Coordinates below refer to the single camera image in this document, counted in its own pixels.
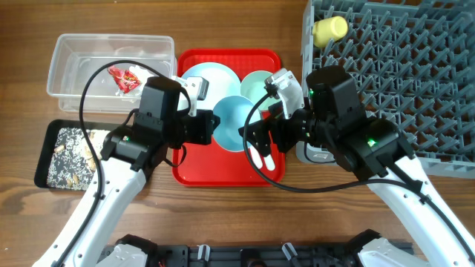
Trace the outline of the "small light blue bowl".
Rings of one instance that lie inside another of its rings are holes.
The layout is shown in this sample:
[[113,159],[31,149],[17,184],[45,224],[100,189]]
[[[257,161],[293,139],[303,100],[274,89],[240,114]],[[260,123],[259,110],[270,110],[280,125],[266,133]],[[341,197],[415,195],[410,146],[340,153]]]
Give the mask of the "small light blue bowl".
[[239,129],[244,126],[253,103],[244,96],[227,96],[214,107],[214,115],[220,118],[220,124],[213,133],[216,143],[226,151],[242,152],[243,137]]

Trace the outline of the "yellow plastic cup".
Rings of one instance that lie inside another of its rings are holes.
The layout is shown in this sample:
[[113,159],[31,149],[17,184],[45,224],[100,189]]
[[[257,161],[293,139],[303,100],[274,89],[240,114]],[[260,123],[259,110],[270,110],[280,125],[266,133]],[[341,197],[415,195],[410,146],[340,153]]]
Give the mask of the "yellow plastic cup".
[[326,47],[330,39],[338,41],[347,35],[349,26],[347,20],[341,16],[317,21],[313,25],[313,44],[316,47]]

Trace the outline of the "food leftovers rice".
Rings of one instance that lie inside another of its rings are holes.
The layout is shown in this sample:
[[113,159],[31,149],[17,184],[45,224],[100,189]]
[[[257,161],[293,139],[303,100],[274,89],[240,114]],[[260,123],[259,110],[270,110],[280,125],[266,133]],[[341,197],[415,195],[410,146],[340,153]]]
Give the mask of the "food leftovers rice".
[[47,187],[85,191],[95,173],[93,154],[81,129],[61,128],[47,169]]

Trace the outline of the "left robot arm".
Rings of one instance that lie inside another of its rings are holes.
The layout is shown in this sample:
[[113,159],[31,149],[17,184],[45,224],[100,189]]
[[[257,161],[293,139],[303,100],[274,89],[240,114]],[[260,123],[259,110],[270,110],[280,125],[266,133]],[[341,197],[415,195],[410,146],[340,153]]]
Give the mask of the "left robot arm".
[[94,154],[96,173],[76,210],[36,266],[156,266],[157,245],[128,235],[107,256],[102,250],[131,201],[144,188],[154,169],[166,160],[169,148],[184,143],[208,145],[220,119],[211,110],[197,109],[209,83],[189,78],[152,76],[142,92],[140,107],[105,138]]

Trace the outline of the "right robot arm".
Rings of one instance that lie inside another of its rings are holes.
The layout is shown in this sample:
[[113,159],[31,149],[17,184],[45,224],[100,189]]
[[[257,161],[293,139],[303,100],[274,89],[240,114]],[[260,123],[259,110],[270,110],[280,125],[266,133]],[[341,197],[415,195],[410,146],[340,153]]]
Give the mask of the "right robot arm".
[[472,266],[474,237],[440,197],[398,127],[369,117],[353,77],[341,66],[314,70],[302,89],[288,70],[265,81],[266,97],[277,98],[270,115],[239,129],[245,147],[262,156],[272,146],[281,153],[298,142],[323,146],[335,163],[356,176],[396,215],[420,247],[423,258],[391,248],[366,233],[354,253],[362,266]]

